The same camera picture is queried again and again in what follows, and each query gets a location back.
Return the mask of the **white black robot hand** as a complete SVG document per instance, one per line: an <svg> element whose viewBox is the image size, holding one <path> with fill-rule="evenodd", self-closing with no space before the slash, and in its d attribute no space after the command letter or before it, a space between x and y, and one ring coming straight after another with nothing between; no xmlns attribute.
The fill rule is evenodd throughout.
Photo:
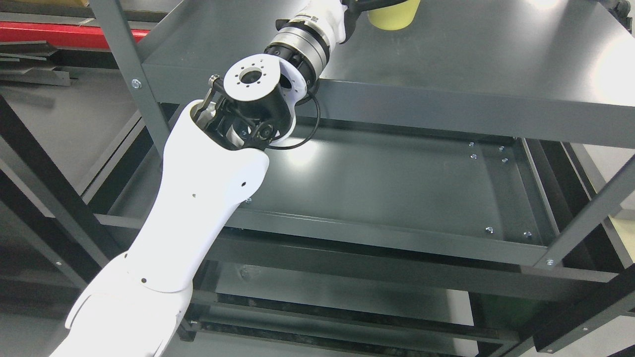
<svg viewBox="0 0 635 357"><path fill-rule="evenodd" d="M397 6L403 0L309 0L288 23L303 23L333 47L348 41L365 11Z"/></svg>

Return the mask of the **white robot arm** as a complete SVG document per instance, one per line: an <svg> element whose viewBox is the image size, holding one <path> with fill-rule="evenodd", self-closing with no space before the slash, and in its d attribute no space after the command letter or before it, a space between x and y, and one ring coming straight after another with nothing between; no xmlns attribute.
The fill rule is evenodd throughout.
<svg viewBox="0 0 635 357"><path fill-rule="evenodd" d="M267 148L292 133L295 106L336 45L350 36L343 13L308 6L263 54L211 77L188 104L163 152L156 201L129 249L80 294L54 357L158 357L191 302L193 278L240 204L263 183Z"/></svg>

